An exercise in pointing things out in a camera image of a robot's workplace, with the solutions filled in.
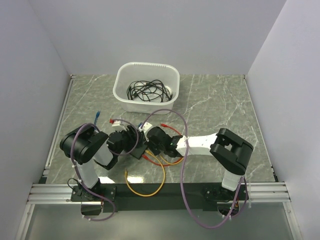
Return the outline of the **black network switch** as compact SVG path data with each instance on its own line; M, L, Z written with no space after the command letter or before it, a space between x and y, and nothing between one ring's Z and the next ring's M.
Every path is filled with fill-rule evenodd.
M141 145L141 146L137 146L137 147L130 153L130 155L131 155L133 158L139 160L139 159L143 156L143 154L145 153L145 151L146 151L147 148L148 148L148 146L145 145L145 144L143 144L143 145Z

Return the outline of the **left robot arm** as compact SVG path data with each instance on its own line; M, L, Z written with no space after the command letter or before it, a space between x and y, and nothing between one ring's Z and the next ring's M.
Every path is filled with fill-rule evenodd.
M66 134L59 144L75 168L79 190L89 201L103 196L95 165L109 171L120 156L140 159L147 149L144 133L133 124L121 119L111 119L110 123L114 129L110 134L93 123L85 123Z

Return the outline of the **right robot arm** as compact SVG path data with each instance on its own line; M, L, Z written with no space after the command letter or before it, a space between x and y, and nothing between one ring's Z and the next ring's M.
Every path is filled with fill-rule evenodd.
M227 128L203 136L169 136L158 126L142 130L153 154L171 158L213 156L224 168L220 195L230 200L238 193L240 178L245 175L254 147Z

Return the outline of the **white plastic tub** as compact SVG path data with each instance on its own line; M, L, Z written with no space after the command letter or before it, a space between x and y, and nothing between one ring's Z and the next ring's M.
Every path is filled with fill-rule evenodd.
M159 115L172 109L178 99L180 73L167 64L129 62L117 72L112 93L127 112Z

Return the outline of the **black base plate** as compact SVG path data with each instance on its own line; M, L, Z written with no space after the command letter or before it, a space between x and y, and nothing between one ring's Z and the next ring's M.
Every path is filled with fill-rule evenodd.
M218 182L184 183L183 188L190 209L221 213L227 213L236 193L223 188ZM179 183L166 183L151 197L136 195L124 183L102 183L99 189L94 191L111 200L117 212L184 210L186 208ZM113 206L109 202L91 195L80 185L72 188L70 201L81 203L81 212L86 216L89 214L97 216L100 213L113 211Z

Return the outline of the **aluminium rail frame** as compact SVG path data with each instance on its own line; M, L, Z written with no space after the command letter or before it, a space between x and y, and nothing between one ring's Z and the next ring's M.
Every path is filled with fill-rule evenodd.
M284 182L275 181L263 136L243 74L181 74L173 112L153 115L126 112L113 96L114 75L76 75L70 82L49 152L45 184L31 187L18 240L300 240L291 226L291 198ZM71 202L76 183L70 160L59 148L72 129L102 113L98 128L110 134L112 118L135 125L166 123L188 136L216 134L221 128L253 145L246 182L235 193L227 213L190 209L184 183L220 183L224 167L212 156L188 156L166 168L164 184L179 183L185 205L180 210L129 210L85 215L82 204ZM162 170L144 159L121 156L111 169L95 167L102 184L126 184L140 197L152 197L161 185Z

